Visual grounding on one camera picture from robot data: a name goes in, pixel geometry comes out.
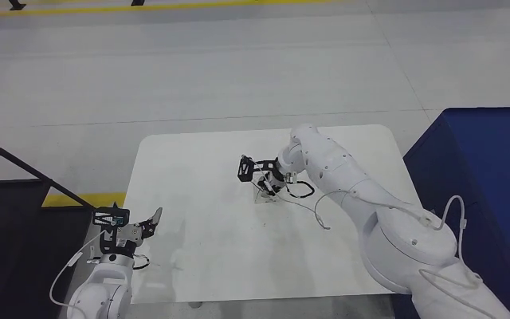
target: black cable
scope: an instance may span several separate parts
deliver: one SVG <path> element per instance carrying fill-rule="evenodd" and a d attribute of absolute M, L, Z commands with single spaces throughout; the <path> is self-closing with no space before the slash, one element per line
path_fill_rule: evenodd
<path fill-rule="evenodd" d="M 141 265 L 141 266 L 133 266 L 133 270 L 141 270 L 141 269 L 143 269 L 143 268 L 145 268 L 145 267 L 149 266 L 149 264 L 151 263 L 151 261 L 149 260 L 149 258 L 148 258 L 146 255 L 144 255 L 144 254 L 137 254 L 137 255 L 135 255 L 135 256 L 136 256 L 136 257 L 139 257 L 139 258 L 140 258 L 140 257 L 141 257 L 141 258 L 145 258 L 145 260 L 146 260 L 147 262 L 145 263 L 145 265 Z"/>
<path fill-rule="evenodd" d="M 303 180 L 298 180 L 298 181 L 296 182 L 296 184 L 303 184 L 303 185 L 308 186 L 308 188 L 310 188 L 310 192 L 309 192 L 309 193 L 307 193 L 307 194 L 305 194 L 305 195 L 301 195 L 301 196 L 294 195 L 294 194 L 290 191 L 290 189 L 288 189 L 287 184 L 285 184 L 285 188 L 287 188 L 287 192 L 288 192 L 288 194 L 289 194 L 289 195 L 291 195 L 291 196 L 292 196 L 293 198 L 295 198 L 295 199 L 306 199 L 308 196 L 312 196 L 312 195 L 313 195 L 313 193 L 315 193 L 315 192 L 316 192 L 315 188 L 313 188 L 313 186 L 312 186 L 312 185 L 310 185 L 309 183 L 307 183 L 307 182 L 305 182 L 305 181 L 303 181 Z"/>

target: black railing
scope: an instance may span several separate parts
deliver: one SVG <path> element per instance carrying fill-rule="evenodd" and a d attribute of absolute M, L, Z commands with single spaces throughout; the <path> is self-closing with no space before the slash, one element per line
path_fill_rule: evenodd
<path fill-rule="evenodd" d="M 25 171 L 29 172 L 30 174 L 34 175 L 35 177 L 39 178 L 40 180 L 42 180 L 43 182 L 47 182 L 51 187 L 55 188 L 56 190 L 58 190 L 59 192 L 61 192 L 62 194 L 64 195 L 67 195 L 68 197 L 70 197 L 71 199 L 74 199 L 75 201 L 77 201 L 79 204 L 81 204 L 83 207 L 87 207 L 91 210 L 94 210 L 95 207 L 92 206 L 90 203 L 87 203 L 85 200 L 83 200 L 82 198 L 80 198 L 80 196 L 74 194 L 73 192 L 71 192 L 69 189 L 63 187 L 62 185 L 60 185 L 59 183 L 55 182 L 54 180 L 50 179 L 48 176 L 42 174 L 40 171 L 38 171 L 37 169 L 31 167 L 30 165 L 28 165 L 27 163 L 23 162 L 21 159 L 19 159 L 18 157 L 10 154 L 8 151 L 6 151 L 5 149 L 3 148 L 0 148 L 0 156 L 5 158 L 6 160 L 10 161 L 11 163 L 13 163 L 14 165 L 24 169 Z"/>

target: blue panel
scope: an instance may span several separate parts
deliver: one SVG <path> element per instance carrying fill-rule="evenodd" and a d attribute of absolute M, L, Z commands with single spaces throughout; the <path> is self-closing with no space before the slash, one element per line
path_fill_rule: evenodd
<path fill-rule="evenodd" d="M 424 208 L 442 216 L 448 199 L 462 196 L 466 263 L 510 308 L 510 207 L 504 202 L 510 198 L 510 108 L 445 110 L 404 162 Z M 459 217 L 454 204 L 446 222 L 456 235 Z"/>

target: yellow line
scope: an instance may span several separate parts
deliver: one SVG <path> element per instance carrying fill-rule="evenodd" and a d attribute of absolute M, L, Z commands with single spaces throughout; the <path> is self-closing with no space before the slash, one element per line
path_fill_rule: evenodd
<path fill-rule="evenodd" d="M 107 12 L 126 11 L 153 11 L 153 10 L 182 10 L 182 9 L 203 9 L 219 6 L 265 6 L 265 5 L 290 5 L 300 3 L 326 3 L 338 0 L 241 0 L 241 1 L 220 1 L 220 2 L 195 2 L 195 3 L 174 3 L 160 4 L 153 6 L 109 6 L 97 8 L 62 8 L 43 10 L 21 10 L 4 11 L 0 16 L 14 15 L 46 15 L 46 14 L 98 14 Z"/>
<path fill-rule="evenodd" d="M 95 193 L 78 195 L 82 199 L 91 203 L 94 207 L 110 207 L 114 202 L 122 207 L 126 199 L 126 193 Z M 46 196 L 42 204 L 43 207 L 63 207 L 63 206 L 80 206 L 79 203 L 70 199 L 63 194 L 50 194 Z"/>

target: floor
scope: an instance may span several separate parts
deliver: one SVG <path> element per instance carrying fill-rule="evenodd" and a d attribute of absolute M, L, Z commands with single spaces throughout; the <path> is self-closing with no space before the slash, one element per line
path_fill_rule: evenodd
<path fill-rule="evenodd" d="M 146 136 L 383 124 L 510 105 L 510 1 L 345 0 L 0 18 L 0 146 L 78 193 L 126 191 Z M 0 162 L 0 179 L 24 178 Z M 130 318 L 391 317 L 387 298 L 137 305 Z"/>

